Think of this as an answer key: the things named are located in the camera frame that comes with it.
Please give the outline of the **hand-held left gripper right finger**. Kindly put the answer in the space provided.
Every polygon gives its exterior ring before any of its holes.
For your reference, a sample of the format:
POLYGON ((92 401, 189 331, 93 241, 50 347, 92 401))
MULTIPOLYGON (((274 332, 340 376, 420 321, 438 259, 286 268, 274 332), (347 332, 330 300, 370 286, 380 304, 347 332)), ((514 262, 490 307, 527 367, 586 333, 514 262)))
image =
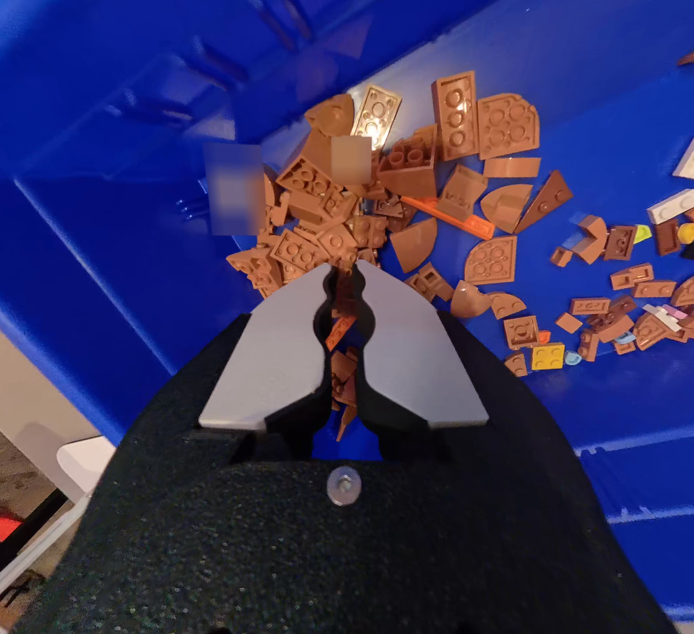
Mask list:
POLYGON ((364 339, 357 413, 383 460, 446 457, 446 435, 482 427, 489 413, 438 310, 365 260, 352 272, 364 339))

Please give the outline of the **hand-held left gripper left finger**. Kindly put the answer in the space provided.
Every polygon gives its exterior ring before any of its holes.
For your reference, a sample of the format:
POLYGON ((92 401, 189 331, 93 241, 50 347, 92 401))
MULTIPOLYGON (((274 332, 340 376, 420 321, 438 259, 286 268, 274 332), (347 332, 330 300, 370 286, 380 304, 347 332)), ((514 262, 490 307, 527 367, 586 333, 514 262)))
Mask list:
POLYGON ((278 436, 295 459, 312 457, 332 411, 325 341, 336 284, 337 269, 321 264, 253 310, 198 418, 202 429, 278 436))

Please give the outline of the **small brown lego brick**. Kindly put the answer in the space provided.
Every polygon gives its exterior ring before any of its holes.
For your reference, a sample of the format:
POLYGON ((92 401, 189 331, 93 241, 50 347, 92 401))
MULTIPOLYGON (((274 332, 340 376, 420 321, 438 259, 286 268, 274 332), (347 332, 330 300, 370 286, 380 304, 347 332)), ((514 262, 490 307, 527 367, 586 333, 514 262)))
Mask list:
POLYGON ((353 293, 353 265, 337 268, 337 279, 334 286, 332 318, 357 316, 357 303, 353 293))

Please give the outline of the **pile of brown lego pieces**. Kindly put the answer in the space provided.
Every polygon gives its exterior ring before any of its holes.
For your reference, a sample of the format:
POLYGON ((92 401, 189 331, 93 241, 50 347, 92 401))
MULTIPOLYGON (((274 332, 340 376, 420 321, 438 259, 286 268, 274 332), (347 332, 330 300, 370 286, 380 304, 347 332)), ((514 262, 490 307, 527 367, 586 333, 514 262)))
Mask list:
MULTIPOLYGON (((450 302, 458 318, 491 309, 497 319, 525 309, 486 284, 513 282, 517 235, 532 185, 487 192, 490 178, 534 178, 540 158, 512 153, 540 146, 536 108, 515 93, 477 99, 475 73, 432 84, 434 125, 416 129, 384 152, 402 97, 369 85, 359 109, 348 93, 305 112, 310 132, 282 172, 265 168, 265 214, 257 247, 230 255, 266 299, 312 268, 330 263, 376 267, 390 242, 405 281, 426 300, 450 302), (470 214, 495 225, 482 240, 401 202, 434 197, 437 209, 459 220, 470 214)), ((356 317, 335 319, 326 345, 333 351, 356 317)))
MULTIPOLYGON (((566 267, 572 257, 588 264, 598 259, 627 261, 636 240, 644 236, 645 225, 617 225, 611 229, 596 215, 579 223, 584 236, 572 248, 558 247, 551 256, 557 267, 566 267)), ((660 257, 682 248, 682 234, 693 223, 681 225, 677 217, 653 226, 652 236, 660 257)), ((652 263, 631 264, 609 275, 613 297, 572 297, 568 310, 554 324, 563 333, 578 334, 575 350, 565 351, 564 367, 594 362, 600 345, 607 344, 618 355, 646 351, 663 340, 686 343, 693 340, 693 276, 686 280, 660 279, 652 263)), ((516 316, 503 321, 509 349, 505 365, 516 377, 532 371, 532 348, 551 342, 542 335, 536 317, 516 316)))

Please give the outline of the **blue plastic bin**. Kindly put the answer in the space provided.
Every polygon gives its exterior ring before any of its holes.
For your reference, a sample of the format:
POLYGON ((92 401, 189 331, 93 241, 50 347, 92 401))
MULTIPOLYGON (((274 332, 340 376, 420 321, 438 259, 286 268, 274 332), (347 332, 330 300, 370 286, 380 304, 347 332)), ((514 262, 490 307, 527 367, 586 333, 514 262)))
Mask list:
POLYGON ((1 329, 117 448, 17 633, 676 633, 693 625, 693 341, 516 377, 503 321, 660 257, 647 209, 693 188, 693 0, 1 0, 1 329), (489 422, 386 461, 357 413, 364 339, 330 353, 332 411, 297 460, 198 418, 266 300, 265 168, 305 112, 402 97, 384 152, 434 125, 432 84, 540 119, 534 178, 574 197, 517 235, 525 309, 438 310, 489 422), (627 261, 572 257, 588 215, 645 225, 627 261))

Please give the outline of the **yellow square lego plate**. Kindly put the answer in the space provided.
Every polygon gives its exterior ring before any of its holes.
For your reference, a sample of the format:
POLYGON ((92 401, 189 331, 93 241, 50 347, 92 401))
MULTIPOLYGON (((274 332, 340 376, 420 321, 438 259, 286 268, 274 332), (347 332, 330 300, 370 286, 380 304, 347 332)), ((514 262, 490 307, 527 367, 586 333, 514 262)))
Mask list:
POLYGON ((547 343, 532 348, 532 371, 562 369, 565 363, 565 344, 547 343))

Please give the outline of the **long orange lego plate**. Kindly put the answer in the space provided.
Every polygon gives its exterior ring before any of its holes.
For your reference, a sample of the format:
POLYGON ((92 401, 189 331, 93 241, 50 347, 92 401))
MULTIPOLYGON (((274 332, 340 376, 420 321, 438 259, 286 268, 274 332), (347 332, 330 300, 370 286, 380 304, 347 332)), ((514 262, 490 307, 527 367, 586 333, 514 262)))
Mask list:
POLYGON ((434 197, 414 198, 400 196, 402 203, 413 206, 416 210, 429 214, 438 220, 450 224, 472 236, 482 240, 493 238, 496 227, 486 219, 476 214, 470 214, 465 220, 459 220, 450 214, 437 209, 438 199, 434 197))

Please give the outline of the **brown triangular lego wedge plate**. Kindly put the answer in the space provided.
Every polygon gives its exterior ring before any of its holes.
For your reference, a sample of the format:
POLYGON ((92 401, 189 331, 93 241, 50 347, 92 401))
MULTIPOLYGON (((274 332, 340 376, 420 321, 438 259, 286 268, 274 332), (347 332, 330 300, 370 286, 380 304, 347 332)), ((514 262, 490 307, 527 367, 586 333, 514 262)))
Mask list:
POLYGON ((519 234, 545 218, 574 197, 559 170, 553 170, 520 219, 513 234, 519 234))

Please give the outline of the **white lego plate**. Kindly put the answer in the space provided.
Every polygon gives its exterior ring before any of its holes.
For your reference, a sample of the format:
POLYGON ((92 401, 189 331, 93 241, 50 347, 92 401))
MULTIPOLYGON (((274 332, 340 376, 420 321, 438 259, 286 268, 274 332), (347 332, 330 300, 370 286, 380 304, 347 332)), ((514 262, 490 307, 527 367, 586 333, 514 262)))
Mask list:
POLYGON ((687 188, 647 209, 651 224, 658 225, 693 209, 694 190, 687 188))
POLYGON ((694 179, 694 139, 692 138, 688 147, 682 154, 679 162, 672 171, 672 177, 682 179, 694 179))

